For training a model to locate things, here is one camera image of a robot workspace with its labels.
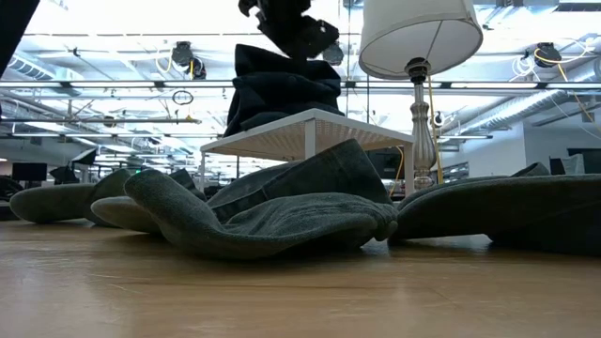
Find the grey ceiling vent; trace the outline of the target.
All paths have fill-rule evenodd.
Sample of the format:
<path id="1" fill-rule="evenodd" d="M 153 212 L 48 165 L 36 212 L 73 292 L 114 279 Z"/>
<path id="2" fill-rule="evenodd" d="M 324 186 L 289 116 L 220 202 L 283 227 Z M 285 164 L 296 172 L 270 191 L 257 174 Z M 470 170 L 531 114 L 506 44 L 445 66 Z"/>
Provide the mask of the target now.
<path id="1" fill-rule="evenodd" d="M 35 81 L 81 81 L 85 78 L 73 69 L 54 66 L 25 54 L 14 54 L 8 61 L 8 69 Z"/>

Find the long ceiling light strip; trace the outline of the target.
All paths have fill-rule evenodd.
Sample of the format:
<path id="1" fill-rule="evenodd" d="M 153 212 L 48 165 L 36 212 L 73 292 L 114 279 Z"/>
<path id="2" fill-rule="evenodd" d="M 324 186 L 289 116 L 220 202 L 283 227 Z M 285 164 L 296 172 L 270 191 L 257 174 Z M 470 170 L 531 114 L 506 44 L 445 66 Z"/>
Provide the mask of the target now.
<path id="1" fill-rule="evenodd" d="M 0 81 L 0 88 L 217 88 L 230 87 L 232 81 Z M 434 89 L 475 90 L 601 90 L 601 82 L 433 82 Z M 343 88 L 409 89 L 411 82 L 342 82 Z"/>

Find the white shade silver table lamp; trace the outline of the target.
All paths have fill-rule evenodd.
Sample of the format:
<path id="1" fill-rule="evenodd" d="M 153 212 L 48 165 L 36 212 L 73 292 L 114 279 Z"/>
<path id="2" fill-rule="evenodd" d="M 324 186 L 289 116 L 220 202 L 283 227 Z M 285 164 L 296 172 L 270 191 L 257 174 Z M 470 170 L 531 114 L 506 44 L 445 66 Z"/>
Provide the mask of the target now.
<path id="1" fill-rule="evenodd" d="M 438 161 L 424 89 L 432 86 L 432 75 L 471 58 L 483 40 L 472 0 L 364 0 L 362 71 L 377 79 L 409 80 L 414 88 L 414 141 L 404 147 L 407 195 L 433 185 L 430 170 Z"/>

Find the translucent standing panel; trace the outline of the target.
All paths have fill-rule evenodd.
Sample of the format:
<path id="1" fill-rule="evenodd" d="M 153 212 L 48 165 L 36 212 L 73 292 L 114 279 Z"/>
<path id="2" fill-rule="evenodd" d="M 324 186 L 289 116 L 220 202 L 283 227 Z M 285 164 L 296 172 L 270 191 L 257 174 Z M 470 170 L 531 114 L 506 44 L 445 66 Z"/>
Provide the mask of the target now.
<path id="1" fill-rule="evenodd" d="M 567 158 L 560 158 L 564 172 L 567 175 L 584 175 L 585 163 L 582 154 L 575 154 Z"/>

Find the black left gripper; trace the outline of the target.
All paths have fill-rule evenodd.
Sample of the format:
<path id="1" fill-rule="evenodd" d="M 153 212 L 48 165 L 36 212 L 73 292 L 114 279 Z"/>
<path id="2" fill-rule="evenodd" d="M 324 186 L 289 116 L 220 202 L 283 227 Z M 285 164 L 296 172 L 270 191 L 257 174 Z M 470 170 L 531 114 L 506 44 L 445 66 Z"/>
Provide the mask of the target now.
<path id="1" fill-rule="evenodd" d="M 257 28 L 283 53 L 293 59 L 316 58 L 339 39 L 339 30 L 304 12 L 311 0 L 239 0 L 246 17 L 257 8 Z"/>

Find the silver ventilation duct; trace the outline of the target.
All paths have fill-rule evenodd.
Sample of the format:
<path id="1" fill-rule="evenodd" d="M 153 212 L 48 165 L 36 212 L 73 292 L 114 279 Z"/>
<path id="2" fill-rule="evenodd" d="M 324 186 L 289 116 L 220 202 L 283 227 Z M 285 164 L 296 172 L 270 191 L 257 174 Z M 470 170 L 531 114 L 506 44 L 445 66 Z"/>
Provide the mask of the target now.
<path id="1" fill-rule="evenodd" d="M 551 89 L 537 92 L 527 97 L 515 97 L 498 106 L 483 111 L 472 120 L 457 124 L 444 135 L 474 133 L 479 130 L 491 130 L 508 126 L 531 115 L 536 115 L 574 99 L 575 90 Z"/>

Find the white perforated metal shelf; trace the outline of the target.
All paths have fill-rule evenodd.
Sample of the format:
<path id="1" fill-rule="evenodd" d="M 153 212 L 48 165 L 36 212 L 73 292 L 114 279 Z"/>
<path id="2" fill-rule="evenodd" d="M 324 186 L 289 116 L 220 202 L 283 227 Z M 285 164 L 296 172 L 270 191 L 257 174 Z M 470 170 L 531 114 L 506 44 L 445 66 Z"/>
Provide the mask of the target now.
<path id="1" fill-rule="evenodd" d="M 215 206 L 333 192 L 389 205 L 392 200 L 366 152 L 403 148 L 405 195 L 409 196 L 417 189 L 413 143 L 411 136 L 398 131 L 310 109 L 204 145 L 201 153 L 280 162 L 217 192 L 210 199 Z"/>

